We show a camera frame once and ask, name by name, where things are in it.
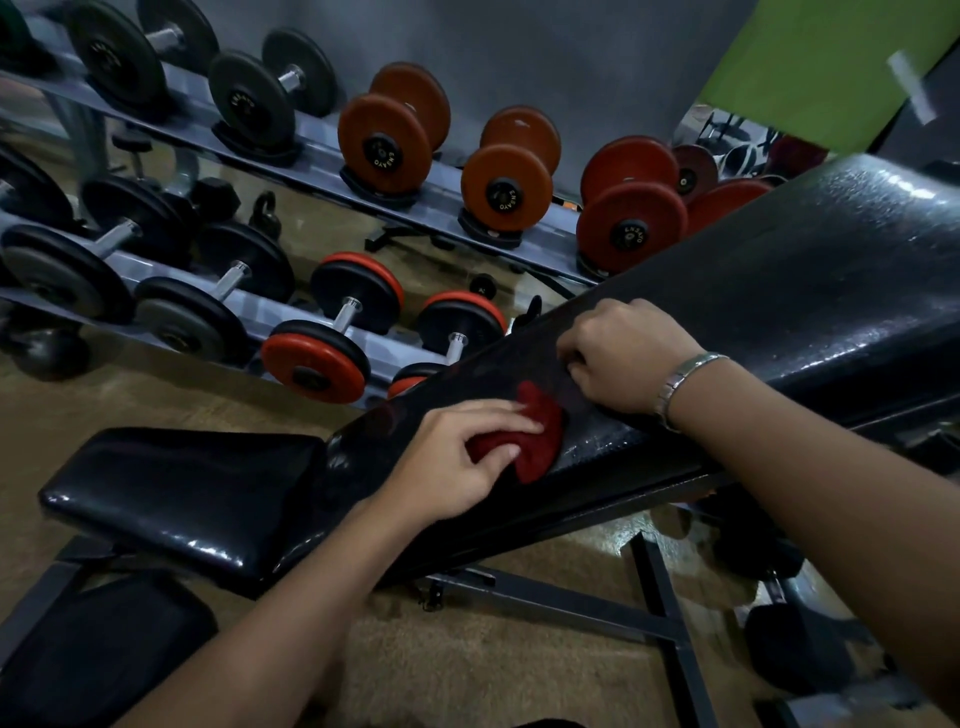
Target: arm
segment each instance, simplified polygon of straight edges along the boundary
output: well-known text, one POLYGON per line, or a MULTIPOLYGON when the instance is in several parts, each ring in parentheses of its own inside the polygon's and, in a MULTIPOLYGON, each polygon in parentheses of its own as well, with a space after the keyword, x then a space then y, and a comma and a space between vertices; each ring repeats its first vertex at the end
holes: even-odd
MULTIPOLYGON (((703 352, 645 301, 601 302, 558 350, 587 397, 646 413, 667 377, 703 352), (626 394, 624 382, 633 383, 626 394)), ((668 414, 736 475, 927 694, 960 716, 960 488, 730 360, 691 375, 668 414)))
POLYGON ((495 430, 540 432, 503 400, 428 412, 381 488, 267 592, 136 705, 118 728, 292 726, 363 600, 427 525, 480 502, 519 453, 474 465, 464 443, 495 430))

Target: left hand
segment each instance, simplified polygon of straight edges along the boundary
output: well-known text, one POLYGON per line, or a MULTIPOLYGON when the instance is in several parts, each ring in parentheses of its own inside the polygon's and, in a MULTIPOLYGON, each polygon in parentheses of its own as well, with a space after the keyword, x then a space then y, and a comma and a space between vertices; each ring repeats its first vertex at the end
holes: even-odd
POLYGON ((474 465, 467 440, 498 430, 543 432, 543 425, 518 413, 522 408, 515 401, 472 400, 427 412, 378 494, 410 509, 423 527, 466 512, 490 494, 520 453, 518 445, 502 445, 474 465))

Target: floor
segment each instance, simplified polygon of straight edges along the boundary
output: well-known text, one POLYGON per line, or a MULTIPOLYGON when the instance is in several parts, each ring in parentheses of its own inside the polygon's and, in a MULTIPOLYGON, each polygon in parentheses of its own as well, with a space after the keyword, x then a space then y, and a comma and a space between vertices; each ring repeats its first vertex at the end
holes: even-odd
MULTIPOLYGON (((68 191, 69 159, 49 146, 24 142, 68 191)), ((148 172, 169 166, 162 152, 148 172)), ((204 173, 220 173, 204 170, 204 173)), ((246 210, 262 182, 222 171, 236 182, 246 210)), ((301 279, 336 250, 361 250, 375 221, 278 190, 284 248, 301 279)), ((523 310, 543 286, 497 262, 447 254, 413 240, 378 254, 410 292, 407 320, 418 303, 444 288, 490 272, 501 283, 497 303, 523 310)), ((548 302, 557 303, 549 295, 548 302)), ((50 384, 20 374, 0 357, 0 619, 42 574, 72 531, 46 521, 36 492, 86 438, 105 427, 150 425, 190 429, 301 432, 326 437, 359 412, 317 404, 265 380, 203 364, 96 330, 85 333, 95 366, 76 380, 50 384)), ((715 569, 704 554, 715 534, 673 506, 604 524, 502 554, 491 566, 626 603, 642 603, 621 549, 642 531, 660 544, 721 726, 758 723, 751 703, 777 692, 749 668, 732 609, 757 599, 756 582, 715 569)), ((815 574, 806 582, 826 609, 844 608, 815 574)), ((205 583, 191 584, 226 627, 251 604, 205 583)), ((876 655, 858 659, 866 667, 876 655)), ((452 601, 423 612, 407 591, 372 595, 350 634, 346 680, 326 725, 336 728, 507 728, 545 716, 605 726, 675 726, 660 654, 652 645, 624 643, 543 623, 511 618, 452 601)), ((935 709, 874 714, 849 726, 948 726, 935 709)))

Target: silver bracelet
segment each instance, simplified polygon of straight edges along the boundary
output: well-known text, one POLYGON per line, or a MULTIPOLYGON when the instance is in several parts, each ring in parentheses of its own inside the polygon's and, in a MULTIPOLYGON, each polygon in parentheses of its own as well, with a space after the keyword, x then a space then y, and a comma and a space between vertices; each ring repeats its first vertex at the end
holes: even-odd
POLYGON ((657 405, 654 407, 654 413, 660 417, 661 425, 666 427, 671 432, 680 432, 676 427, 670 424, 670 419, 668 417, 670 401, 673 399, 673 396, 676 394, 677 390, 680 389, 680 385, 683 384, 690 375, 692 375, 705 364, 709 364, 711 361, 716 361, 717 359, 729 359, 729 357, 722 353, 704 352, 698 356, 694 356, 692 359, 687 359, 683 364, 677 367, 676 372, 667 378, 667 380, 663 383, 663 386, 660 388, 660 393, 657 395, 657 405))

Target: red cloth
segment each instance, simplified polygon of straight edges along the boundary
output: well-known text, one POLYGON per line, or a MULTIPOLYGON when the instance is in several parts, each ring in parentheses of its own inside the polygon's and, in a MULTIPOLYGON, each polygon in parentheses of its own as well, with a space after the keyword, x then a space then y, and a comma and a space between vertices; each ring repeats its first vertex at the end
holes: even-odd
POLYGON ((560 452, 564 438, 564 411, 550 395, 532 381, 521 381, 516 388, 516 401, 526 406, 520 411, 543 425, 543 432, 488 432, 471 437, 467 442, 470 459, 480 462, 494 448, 501 445, 520 445, 520 455, 514 460, 516 477, 521 483, 532 483, 542 478, 560 452))

